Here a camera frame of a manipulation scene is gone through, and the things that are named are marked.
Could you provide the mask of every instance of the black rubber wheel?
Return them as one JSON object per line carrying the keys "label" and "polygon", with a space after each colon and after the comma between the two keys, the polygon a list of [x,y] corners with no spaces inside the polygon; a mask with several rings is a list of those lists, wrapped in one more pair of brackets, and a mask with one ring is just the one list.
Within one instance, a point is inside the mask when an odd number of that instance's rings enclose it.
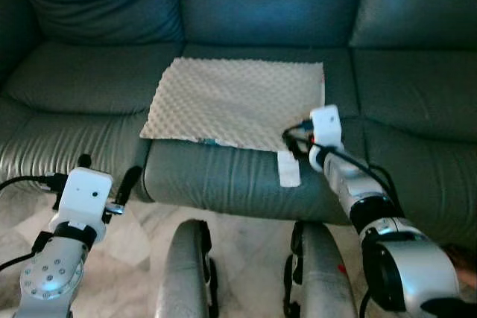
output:
{"label": "black rubber wheel", "polygon": [[218,300],[217,300],[217,289],[218,289],[218,278],[217,278],[217,268],[215,267],[215,262],[209,258],[210,265],[210,296],[212,299],[212,305],[209,306],[209,318],[218,317]]}
{"label": "black rubber wheel", "polygon": [[293,233],[291,234],[291,251],[298,257],[303,256],[303,223],[297,221],[293,228]]}
{"label": "black rubber wheel", "polygon": [[300,318],[300,306],[290,302],[291,286],[293,284],[293,255],[286,259],[285,272],[283,273],[283,284],[285,285],[285,297],[283,298],[283,313],[286,318]]}

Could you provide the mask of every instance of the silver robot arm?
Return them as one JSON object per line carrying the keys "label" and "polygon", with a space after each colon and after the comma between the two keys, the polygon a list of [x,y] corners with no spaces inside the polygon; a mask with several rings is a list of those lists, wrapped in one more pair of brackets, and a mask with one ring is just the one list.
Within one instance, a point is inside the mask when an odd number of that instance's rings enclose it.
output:
{"label": "silver robot arm", "polygon": [[113,184],[110,175],[82,167],[68,175],[64,188],[59,188],[58,213],[49,224],[53,234],[22,270],[22,297],[15,318],[72,318],[71,305],[86,257],[93,244],[104,238],[112,215],[124,213],[141,172],[133,167],[126,173],[112,203],[107,202]]}
{"label": "silver robot arm", "polygon": [[343,159],[336,106],[312,112],[309,161],[323,171],[361,241],[364,273],[373,300],[388,311],[435,317],[426,302],[459,297],[458,280],[446,253],[403,217],[400,208],[369,172]]}

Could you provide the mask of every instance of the gray leather sofa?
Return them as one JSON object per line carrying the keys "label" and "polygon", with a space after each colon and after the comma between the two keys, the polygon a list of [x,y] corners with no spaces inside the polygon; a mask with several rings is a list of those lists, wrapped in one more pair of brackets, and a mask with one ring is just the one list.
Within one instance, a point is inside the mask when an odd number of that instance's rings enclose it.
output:
{"label": "gray leather sofa", "polygon": [[[0,180],[67,172],[82,153],[143,200],[346,223],[300,163],[139,138],[175,57],[323,61],[344,142],[386,168],[406,215],[476,249],[477,0],[0,0]],[[19,190],[37,190],[19,186]]]}

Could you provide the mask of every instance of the wire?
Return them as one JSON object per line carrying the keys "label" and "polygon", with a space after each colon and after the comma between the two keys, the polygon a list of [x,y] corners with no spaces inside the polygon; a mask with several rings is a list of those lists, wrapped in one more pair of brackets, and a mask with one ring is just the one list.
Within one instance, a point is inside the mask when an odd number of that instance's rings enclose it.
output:
{"label": "wire", "polygon": [[371,298],[371,293],[370,290],[368,289],[366,294],[363,297],[363,300],[361,301],[361,304],[359,305],[359,318],[364,318],[366,316],[366,307],[367,303],[370,301]]}
{"label": "wire", "polygon": [[385,183],[380,177],[378,177],[376,175],[376,173],[372,172],[368,167],[366,167],[362,163],[358,162],[356,159],[354,159],[350,156],[347,156],[346,154],[340,152],[339,150],[336,150],[336,148],[334,148],[334,147],[327,147],[326,145],[314,143],[312,141],[308,141],[308,140],[302,139],[302,138],[293,137],[293,139],[298,141],[298,142],[301,142],[301,143],[314,145],[316,147],[319,147],[320,149],[325,149],[328,152],[333,153],[336,156],[339,156],[340,158],[349,162],[350,164],[355,165],[358,169],[360,169],[361,171],[364,171],[366,174],[368,174],[370,177],[372,177],[374,180],[376,180],[384,188],[384,190],[388,193],[389,196],[392,195],[393,191],[391,190],[389,185],[387,183]]}
{"label": "wire", "polygon": [[33,256],[35,256],[35,252],[28,253],[27,255],[14,258],[13,260],[5,262],[4,264],[0,264],[0,272],[3,271],[5,268],[13,266],[14,264],[18,264],[19,262],[28,260],[29,258],[32,258]]}
{"label": "wire", "polygon": [[24,175],[22,177],[12,178],[12,179],[9,179],[9,180],[3,182],[2,184],[0,184],[0,191],[2,189],[5,189],[10,184],[14,184],[15,182],[25,182],[25,181],[30,181],[30,180],[34,181],[34,182],[41,182],[43,180],[46,180],[46,177],[43,177],[43,176],[36,177],[36,176],[33,176],[33,175]]}
{"label": "wire", "polygon": [[370,164],[370,169],[374,169],[375,171],[379,171],[386,177],[386,181],[389,184],[389,189],[391,190],[390,195],[395,199],[394,200],[394,205],[397,207],[397,209],[401,212],[401,215],[404,217],[404,211],[402,210],[401,203],[399,202],[399,198],[397,196],[397,190],[396,186],[394,185],[393,178],[389,174],[388,171],[386,171],[382,166],[376,165],[376,164]]}

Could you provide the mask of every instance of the marble floor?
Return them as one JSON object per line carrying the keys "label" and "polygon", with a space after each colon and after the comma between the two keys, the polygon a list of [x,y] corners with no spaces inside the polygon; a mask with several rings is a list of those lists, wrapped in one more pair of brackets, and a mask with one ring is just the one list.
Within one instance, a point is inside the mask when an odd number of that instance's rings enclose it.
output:
{"label": "marble floor", "polygon": [[[47,195],[0,193],[0,263],[30,252],[37,233],[52,216],[52,202]],[[209,224],[220,317],[283,317],[282,271],[293,222],[130,201],[126,215],[113,218],[105,240],[88,257],[73,304],[75,318],[154,317],[168,246],[177,226],[189,218]],[[359,301],[366,284],[357,236],[350,227],[329,228]],[[0,318],[11,318],[18,305],[21,268],[17,264],[0,273]],[[475,292],[467,289],[467,295]],[[367,316],[396,317],[372,302]]]}

